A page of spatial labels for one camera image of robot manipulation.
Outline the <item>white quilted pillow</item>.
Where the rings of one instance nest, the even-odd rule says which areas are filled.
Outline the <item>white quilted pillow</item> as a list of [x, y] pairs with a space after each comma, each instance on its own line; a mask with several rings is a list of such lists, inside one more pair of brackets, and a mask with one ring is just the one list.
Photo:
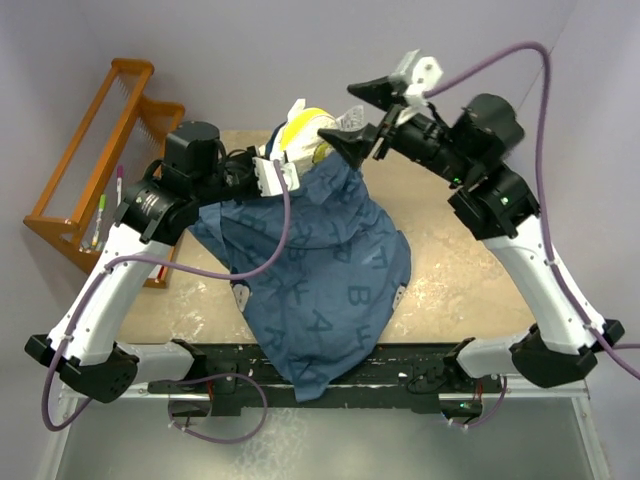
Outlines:
[[333, 151], [319, 135], [320, 129], [355, 131], [364, 126], [364, 106], [355, 105], [338, 117], [318, 107], [307, 107], [297, 99], [286, 122], [276, 129], [267, 157], [293, 163], [299, 176], [311, 171]]

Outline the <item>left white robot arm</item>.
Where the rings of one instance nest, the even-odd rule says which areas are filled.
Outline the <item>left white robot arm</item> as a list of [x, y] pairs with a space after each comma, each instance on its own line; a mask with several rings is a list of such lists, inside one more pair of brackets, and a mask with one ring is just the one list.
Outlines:
[[164, 154], [130, 184], [94, 269], [65, 317], [47, 335], [33, 335], [26, 353], [72, 390], [101, 403], [131, 385], [172, 381], [184, 392], [202, 387], [207, 357], [184, 340], [117, 342], [121, 325], [156, 265], [165, 263], [203, 206], [258, 195], [255, 146], [227, 151], [217, 127], [181, 123]]

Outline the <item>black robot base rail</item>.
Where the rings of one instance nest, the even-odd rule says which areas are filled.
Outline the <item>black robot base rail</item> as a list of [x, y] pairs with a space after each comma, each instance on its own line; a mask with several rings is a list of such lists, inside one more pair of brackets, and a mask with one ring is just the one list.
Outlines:
[[358, 366], [333, 380], [318, 399], [299, 403], [286, 381], [256, 344], [198, 344], [206, 356], [200, 377], [213, 382], [179, 386], [151, 382], [152, 394], [172, 401], [212, 402], [214, 416], [237, 416], [244, 408], [403, 409], [419, 414], [481, 412], [479, 396], [497, 394], [496, 376], [453, 378], [443, 361], [452, 343], [395, 343], [377, 346]]

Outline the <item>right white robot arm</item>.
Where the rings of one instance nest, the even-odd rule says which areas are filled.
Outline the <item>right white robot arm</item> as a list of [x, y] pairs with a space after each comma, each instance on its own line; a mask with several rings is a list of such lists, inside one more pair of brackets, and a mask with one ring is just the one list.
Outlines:
[[381, 77], [347, 90], [383, 111], [383, 119], [352, 132], [322, 128], [320, 137], [353, 169], [368, 156], [379, 160], [394, 150], [446, 180], [454, 214], [502, 264], [534, 316], [534, 324], [518, 335], [456, 345], [443, 359], [446, 383], [467, 391], [489, 375], [519, 374], [541, 388], [585, 379], [597, 364], [599, 342], [614, 346], [624, 328], [600, 314], [586, 327], [567, 297], [576, 288], [554, 277], [559, 260], [545, 250], [541, 206], [504, 161], [524, 137], [513, 107], [481, 93], [453, 125], [436, 112], [402, 122], [405, 82]]

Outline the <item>blue cartoon print pillowcase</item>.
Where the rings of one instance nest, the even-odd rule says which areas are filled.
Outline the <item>blue cartoon print pillowcase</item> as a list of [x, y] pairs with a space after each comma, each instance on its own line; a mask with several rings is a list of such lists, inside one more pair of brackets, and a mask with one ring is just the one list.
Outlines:
[[374, 349], [411, 277], [411, 250], [336, 153], [291, 192], [286, 246], [264, 273], [234, 281], [237, 308], [297, 402]]

